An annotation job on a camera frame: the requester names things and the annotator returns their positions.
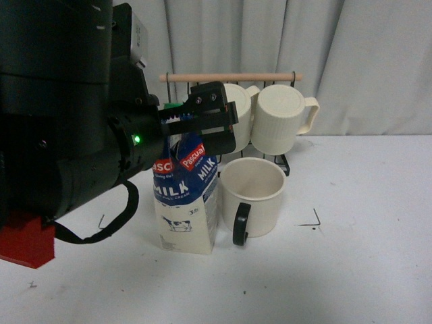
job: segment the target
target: pascual logo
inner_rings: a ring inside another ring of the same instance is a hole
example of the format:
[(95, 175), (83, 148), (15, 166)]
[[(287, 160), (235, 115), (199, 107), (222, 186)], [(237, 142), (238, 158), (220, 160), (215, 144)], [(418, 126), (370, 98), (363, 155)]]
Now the pascual logo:
[(173, 163), (171, 159), (157, 160), (153, 164), (153, 171), (156, 173), (169, 173), (173, 170)]
[(182, 159), (180, 163), (188, 170), (192, 171), (194, 168), (195, 162), (198, 161), (200, 157), (205, 154), (204, 145), (199, 144), (187, 157)]

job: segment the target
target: mug handle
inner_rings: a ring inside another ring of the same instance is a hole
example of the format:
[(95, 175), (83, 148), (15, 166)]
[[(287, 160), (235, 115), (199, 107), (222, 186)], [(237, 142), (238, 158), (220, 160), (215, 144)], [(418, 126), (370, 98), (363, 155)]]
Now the mug handle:
[(258, 95), (261, 90), (257, 86), (250, 86), (246, 89), (246, 92), (250, 95), (250, 104), (252, 111), (255, 111), (255, 106), (257, 105)]
[(246, 225), (248, 223), (249, 212), (251, 205), (241, 202), (238, 205), (236, 218), (234, 219), (234, 227), (232, 229), (232, 242), (238, 246), (244, 246), (248, 238)]
[(313, 97), (304, 98), (304, 103), (306, 107), (310, 107), (310, 111), (306, 119), (306, 123), (302, 127), (300, 127), (300, 129), (297, 132), (297, 135), (305, 134), (311, 130), (313, 121), (317, 116), (319, 110), (319, 104), (316, 98)]

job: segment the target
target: black mug handle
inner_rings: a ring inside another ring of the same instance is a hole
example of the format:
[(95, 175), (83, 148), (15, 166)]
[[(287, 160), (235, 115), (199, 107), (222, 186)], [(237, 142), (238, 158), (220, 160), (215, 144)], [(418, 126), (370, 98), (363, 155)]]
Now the black mug handle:
[(249, 212), (251, 205), (241, 202), (238, 205), (236, 218), (234, 219), (234, 227), (232, 229), (232, 242), (235, 245), (243, 246), (248, 238), (246, 225), (248, 223)]

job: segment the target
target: black strap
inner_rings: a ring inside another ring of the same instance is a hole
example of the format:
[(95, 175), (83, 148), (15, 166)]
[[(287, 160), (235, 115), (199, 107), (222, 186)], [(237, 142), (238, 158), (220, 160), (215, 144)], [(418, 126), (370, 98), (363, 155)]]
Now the black strap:
[(64, 227), (62, 224), (54, 222), (55, 237), (67, 243), (90, 244), (100, 242), (105, 238), (112, 236), (132, 218), (138, 208), (140, 196), (137, 187), (129, 181), (124, 182), (123, 185), (128, 189), (129, 192), (128, 204), (126, 205), (124, 211), (118, 215), (107, 227), (89, 238), (82, 239), (70, 229)]

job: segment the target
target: wooden dowel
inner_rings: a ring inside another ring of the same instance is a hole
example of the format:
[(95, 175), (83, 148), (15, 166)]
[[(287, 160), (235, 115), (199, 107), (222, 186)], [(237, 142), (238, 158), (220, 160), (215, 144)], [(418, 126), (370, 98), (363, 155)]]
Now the wooden dowel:
[[(160, 82), (236, 82), (236, 81), (292, 81), (293, 73), (226, 73), (226, 74), (161, 74)], [(301, 81), (303, 75), (296, 73), (296, 81)]]

